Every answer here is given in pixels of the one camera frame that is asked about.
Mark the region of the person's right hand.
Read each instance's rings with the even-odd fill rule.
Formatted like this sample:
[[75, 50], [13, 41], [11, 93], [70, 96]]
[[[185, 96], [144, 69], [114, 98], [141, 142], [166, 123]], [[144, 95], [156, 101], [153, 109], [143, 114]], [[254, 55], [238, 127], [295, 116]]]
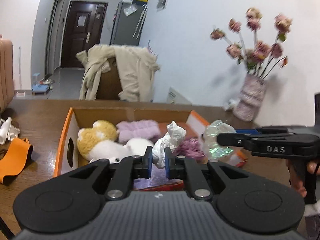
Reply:
[[289, 159], [285, 161], [290, 174], [290, 185], [303, 198], [315, 199], [315, 189], [317, 176], [319, 175], [319, 160], [313, 160], [306, 165], [306, 171], [310, 175], [300, 176], [295, 169], [293, 162]]

